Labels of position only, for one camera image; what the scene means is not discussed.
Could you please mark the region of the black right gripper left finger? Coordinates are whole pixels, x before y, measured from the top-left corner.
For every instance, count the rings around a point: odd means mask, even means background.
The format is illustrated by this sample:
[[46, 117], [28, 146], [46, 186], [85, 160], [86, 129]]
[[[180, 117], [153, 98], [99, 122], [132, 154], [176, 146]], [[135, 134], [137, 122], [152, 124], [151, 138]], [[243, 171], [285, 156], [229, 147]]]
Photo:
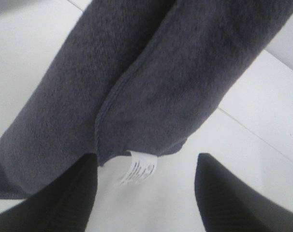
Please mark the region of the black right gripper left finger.
[[97, 158], [85, 154], [47, 187], [0, 213], [0, 232], [83, 232], [98, 186]]

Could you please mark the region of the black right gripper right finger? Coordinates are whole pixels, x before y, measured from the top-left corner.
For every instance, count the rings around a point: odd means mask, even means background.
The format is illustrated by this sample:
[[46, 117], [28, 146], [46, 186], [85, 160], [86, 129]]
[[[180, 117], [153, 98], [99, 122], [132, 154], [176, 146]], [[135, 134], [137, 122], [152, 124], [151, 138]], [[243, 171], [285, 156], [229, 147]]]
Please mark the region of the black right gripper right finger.
[[208, 153], [197, 159], [196, 202], [207, 232], [293, 232], [293, 212], [252, 189]]

